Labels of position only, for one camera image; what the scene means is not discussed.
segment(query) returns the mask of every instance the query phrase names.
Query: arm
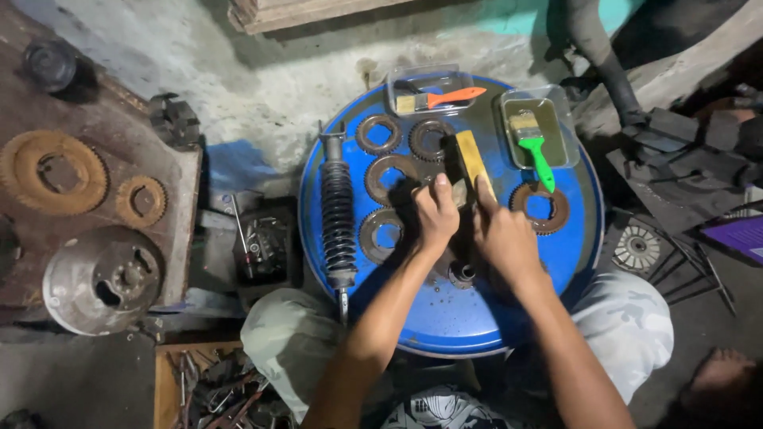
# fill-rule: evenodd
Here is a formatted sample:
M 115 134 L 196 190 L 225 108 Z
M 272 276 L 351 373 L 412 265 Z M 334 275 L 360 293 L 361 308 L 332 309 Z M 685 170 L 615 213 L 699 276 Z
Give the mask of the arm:
M 444 174 L 414 191 L 421 237 L 339 345 L 318 382 L 304 429 L 353 429 L 369 390 L 389 364 L 416 293 L 459 227 Z
M 628 408 L 554 291 L 538 257 L 535 231 L 520 211 L 502 208 L 478 177 L 475 242 L 527 311 L 549 370 L 559 415 L 570 429 L 635 428 Z

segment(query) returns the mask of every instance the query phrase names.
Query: orange-handled paintbrush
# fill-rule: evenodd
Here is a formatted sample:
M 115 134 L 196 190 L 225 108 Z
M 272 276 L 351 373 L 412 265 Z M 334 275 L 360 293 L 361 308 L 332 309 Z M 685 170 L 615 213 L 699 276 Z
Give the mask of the orange-handled paintbrush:
M 425 92 L 416 95 L 400 95 L 397 100 L 398 113 L 413 113 L 415 111 L 434 108 L 435 106 L 448 103 L 469 100 L 487 91 L 485 88 L 472 86 L 459 89 L 458 91 L 447 92 L 445 94 L 430 94 Z

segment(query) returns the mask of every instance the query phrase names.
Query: screwdriver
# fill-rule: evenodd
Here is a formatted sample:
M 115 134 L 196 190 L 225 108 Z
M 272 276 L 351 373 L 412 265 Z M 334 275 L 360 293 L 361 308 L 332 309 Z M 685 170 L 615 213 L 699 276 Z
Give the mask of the screwdriver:
M 239 226 L 239 233 L 241 234 L 241 245 L 243 246 L 243 260 L 244 271 L 246 277 L 251 280 L 254 279 L 254 266 L 252 264 L 252 252 L 249 252 L 249 247 L 246 245 L 246 238 L 243 236 L 243 227 L 241 226 L 241 219 L 238 217 L 238 204 L 236 203 L 236 194 L 231 194 L 233 199 L 233 213 L 236 214 L 236 223 Z

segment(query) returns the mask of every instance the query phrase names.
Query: purple object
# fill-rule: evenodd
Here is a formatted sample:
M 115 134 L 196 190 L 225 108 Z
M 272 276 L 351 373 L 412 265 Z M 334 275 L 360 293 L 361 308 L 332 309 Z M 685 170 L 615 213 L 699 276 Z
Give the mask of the purple object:
M 705 228 L 702 233 L 744 253 L 763 266 L 763 216 Z

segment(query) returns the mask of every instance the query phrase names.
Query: shock absorber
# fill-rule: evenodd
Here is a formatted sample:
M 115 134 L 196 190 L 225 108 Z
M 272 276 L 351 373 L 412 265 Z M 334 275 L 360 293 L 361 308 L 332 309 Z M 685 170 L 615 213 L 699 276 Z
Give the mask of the shock absorber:
M 339 133 L 325 134 L 319 122 L 320 141 L 326 160 L 320 166 L 320 210 L 323 218 L 326 277 L 329 286 L 339 293 L 342 324 L 347 325 L 349 307 L 347 289 L 355 285 L 355 215 L 353 184 L 349 164 L 342 160 L 342 143 L 346 139 L 344 123 Z

